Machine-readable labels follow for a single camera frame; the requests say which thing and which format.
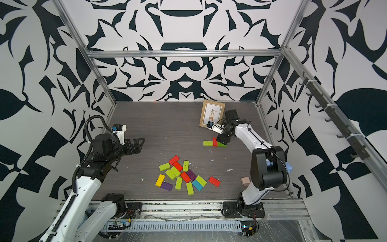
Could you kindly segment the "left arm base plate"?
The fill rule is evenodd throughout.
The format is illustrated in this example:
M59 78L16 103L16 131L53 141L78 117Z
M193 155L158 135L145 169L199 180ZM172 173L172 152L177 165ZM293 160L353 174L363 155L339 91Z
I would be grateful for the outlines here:
M138 219L142 214L142 202L126 202L126 210L123 219Z

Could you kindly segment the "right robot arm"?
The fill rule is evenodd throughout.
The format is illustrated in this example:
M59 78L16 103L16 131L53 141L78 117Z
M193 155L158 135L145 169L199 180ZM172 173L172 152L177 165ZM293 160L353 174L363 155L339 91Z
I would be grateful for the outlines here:
M218 133L217 142L227 145L232 137L236 137L252 154L251 182L238 198L240 208L258 205L269 192L288 185L290 165L284 150L265 141L236 110L226 111L222 123L207 124L207 127Z

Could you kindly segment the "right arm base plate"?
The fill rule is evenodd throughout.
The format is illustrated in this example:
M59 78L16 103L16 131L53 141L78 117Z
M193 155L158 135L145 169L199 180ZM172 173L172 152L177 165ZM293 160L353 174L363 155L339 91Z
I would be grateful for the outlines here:
M264 218L266 215L262 203L247 206L244 205L241 201L223 202L221 214L225 218Z

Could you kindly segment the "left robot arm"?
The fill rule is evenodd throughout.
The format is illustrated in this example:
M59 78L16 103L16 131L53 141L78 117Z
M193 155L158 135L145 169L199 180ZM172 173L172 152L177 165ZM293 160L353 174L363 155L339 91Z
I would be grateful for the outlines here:
M84 125L89 149L76 166L72 177L72 191L58 216L41 237L42 242L91 242L106 223L115 216L126 213L127 206L122 194L107 194L97 209L85 218L89 204L99 190L107 174L124 156L139 154L144 138L126 139L126 125L109 127L102 121L107 132L92 138L88 126L93 119L103 120L100 115L91 116Z

